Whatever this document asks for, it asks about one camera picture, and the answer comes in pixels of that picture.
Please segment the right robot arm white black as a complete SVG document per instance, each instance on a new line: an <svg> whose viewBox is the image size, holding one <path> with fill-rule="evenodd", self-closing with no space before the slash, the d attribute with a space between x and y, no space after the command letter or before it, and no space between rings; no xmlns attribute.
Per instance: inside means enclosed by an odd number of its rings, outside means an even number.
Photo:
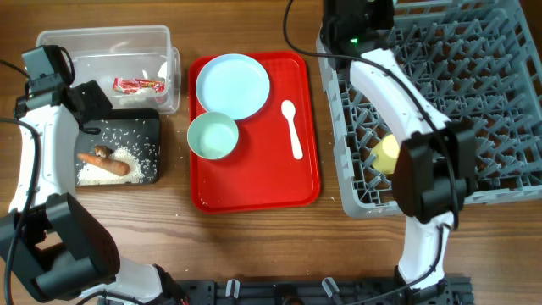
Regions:
<svg viewBox="0 0 542 305"><path fill-rule="evenodd" d="M394 25L391 1L326 1L324 55L378 111L399 144L392 192L406 216L397 277L420 296L445 286L447 238L475 189L475 135L438 111L402 72L381 31Z"/></svg>

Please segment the white plastic spoon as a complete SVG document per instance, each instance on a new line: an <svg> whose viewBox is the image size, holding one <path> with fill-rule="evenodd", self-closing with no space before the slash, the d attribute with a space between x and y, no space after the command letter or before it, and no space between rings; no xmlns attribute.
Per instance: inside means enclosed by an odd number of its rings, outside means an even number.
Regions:
<svg viewBox="0 0 542 305"><path fill-rule="evenodd" d="M281 112L286 118L289 132L290 132L290 143L294 159L301 160L303 158L303 151L301 148L301 142L299 136L297 135L296 126L294 118L296 115L296 107L291 100L284 100L281 104Z"/></svg>

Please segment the green bowl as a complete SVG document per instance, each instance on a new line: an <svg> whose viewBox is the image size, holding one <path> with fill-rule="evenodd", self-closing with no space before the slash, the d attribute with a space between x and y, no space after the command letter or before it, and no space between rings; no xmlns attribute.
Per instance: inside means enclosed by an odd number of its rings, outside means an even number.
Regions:
<svg viewBox="0 0 542 305"><path fill-rule="evenodd" d="M230 155L239 141L236 122L226 114L204 113L187 130L188 146L199 158L219 160Z"/></svg>

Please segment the yellow cup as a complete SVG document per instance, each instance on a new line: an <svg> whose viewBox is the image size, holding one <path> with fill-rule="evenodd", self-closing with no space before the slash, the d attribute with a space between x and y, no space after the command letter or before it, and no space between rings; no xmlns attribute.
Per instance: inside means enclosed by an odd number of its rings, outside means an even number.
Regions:
<svg viewBox="0 0 542 305"><path fill-rule="evenodd" d="M380 173L392 175L395 171L400 147L396 138L389 134L385 136L371 151L375 159L372 166Z"/></svg>

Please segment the white tissue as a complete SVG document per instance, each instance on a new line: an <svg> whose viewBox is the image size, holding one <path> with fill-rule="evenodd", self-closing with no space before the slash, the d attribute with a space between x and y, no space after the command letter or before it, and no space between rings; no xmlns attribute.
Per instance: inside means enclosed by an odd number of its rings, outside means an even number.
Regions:
<svg viewBox="0 0 542 305"><path fill-rule="evenodd" d="M157 77L160 79L166 79L168 74L168 63L164 62L157 73Z"/></svg>

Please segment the red snack wrapper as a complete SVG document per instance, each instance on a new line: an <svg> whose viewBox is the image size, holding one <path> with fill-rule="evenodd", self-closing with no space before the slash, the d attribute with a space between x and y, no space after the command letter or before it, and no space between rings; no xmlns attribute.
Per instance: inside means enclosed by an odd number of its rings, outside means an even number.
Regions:
<svg viewBox="0 0 542 305"><path fill-rule="evenodd" d="M159 80L116 78L113 89L124 94L159 93L164 91L165 84Z"/></svg>

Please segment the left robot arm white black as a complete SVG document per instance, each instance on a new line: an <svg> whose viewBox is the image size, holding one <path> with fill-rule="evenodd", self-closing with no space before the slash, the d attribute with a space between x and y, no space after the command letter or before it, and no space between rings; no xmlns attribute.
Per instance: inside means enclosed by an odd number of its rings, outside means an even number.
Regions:
<svg viewBox="0 0 542 305"><path fill-rule="evenodd" d="M22 135L19 186L1 219L3 293L16 277L38 302L110 297L132 304L187 304L188 295L156 264L119 256L109 232L77 201L75 143L80 127L112 106L94 81L70 87L32 81L12 123Z"/></svg>

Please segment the white rice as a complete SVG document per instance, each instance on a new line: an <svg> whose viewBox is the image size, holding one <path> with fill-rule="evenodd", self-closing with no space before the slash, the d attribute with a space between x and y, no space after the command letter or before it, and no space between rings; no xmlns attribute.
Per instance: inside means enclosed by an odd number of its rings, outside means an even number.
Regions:
<svg viewBox="0 0 542 305"><path fill-rule="evenodd" d="M95 146L94 153L78 153L82 165L77 173L79 186L137 184L143 181L139 160L126 148L111 150Z"/></svg>

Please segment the orange carrot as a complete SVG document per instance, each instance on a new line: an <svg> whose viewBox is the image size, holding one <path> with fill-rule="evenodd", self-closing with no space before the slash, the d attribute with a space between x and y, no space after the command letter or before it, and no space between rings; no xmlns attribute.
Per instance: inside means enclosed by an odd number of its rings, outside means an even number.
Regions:
<svg viewBox="0 0 542 305"><path fill-rule="evenodd" d="M97 166L98 168L106 170L114 175L125 176L130 172L130 166L122 161L109 158L99 158L88 153L78 153L77 157L83 162Z"/></svg>

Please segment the light blue plate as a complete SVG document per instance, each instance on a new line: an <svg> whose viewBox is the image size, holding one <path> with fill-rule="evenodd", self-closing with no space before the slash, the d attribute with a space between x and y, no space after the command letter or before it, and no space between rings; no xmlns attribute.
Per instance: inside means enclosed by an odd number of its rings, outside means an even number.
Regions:
<svg viewBox="0 0 542 305"><path fill-rule="evenodd" d="M196 97L207 112L247 119L267 102L270 79L254 58L231 53L211 59L196 78Z"/></svg>

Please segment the brown food scrap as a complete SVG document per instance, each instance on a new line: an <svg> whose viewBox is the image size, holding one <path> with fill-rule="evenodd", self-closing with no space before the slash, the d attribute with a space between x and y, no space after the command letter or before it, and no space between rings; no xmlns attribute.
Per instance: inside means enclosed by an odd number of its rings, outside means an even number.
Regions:
<svg viewBox="0 0 542 305"><path fill-rule="evenodd" d="M99 158L109 158L111 154L113 154L113 149L102 146L102 145L96 145L94 147L94 153Z"/></svg>

